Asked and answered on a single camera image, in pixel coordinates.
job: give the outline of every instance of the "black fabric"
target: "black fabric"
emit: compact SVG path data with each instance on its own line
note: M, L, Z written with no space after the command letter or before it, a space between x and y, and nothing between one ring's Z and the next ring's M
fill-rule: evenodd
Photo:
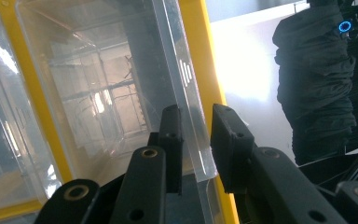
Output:
M274 36L278 101L293 129L296 163L343 154L356 125L351 91L355 59L337 25L338 5L312 7L282 20Z

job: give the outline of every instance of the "transparent plastic bin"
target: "transparent plastic bin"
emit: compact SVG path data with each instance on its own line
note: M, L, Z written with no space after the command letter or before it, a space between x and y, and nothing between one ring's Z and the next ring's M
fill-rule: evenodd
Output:
M20 0L17 14L75 178L125 173L169 105L184 175L216 176L176 1Z
M60 185L0 20L0 208L43 202Z

